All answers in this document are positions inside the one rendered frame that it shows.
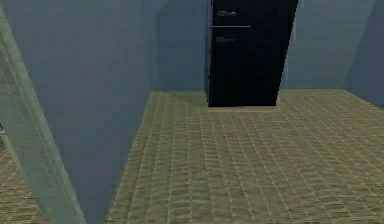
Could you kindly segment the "black fridge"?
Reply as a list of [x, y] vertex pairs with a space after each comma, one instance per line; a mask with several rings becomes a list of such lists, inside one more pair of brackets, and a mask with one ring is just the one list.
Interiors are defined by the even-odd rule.
[[[205, 93], [210, 107], [275, 106], [299, 0], [210, 0]], [[218, 11], [236, 16], [217, 16]]]

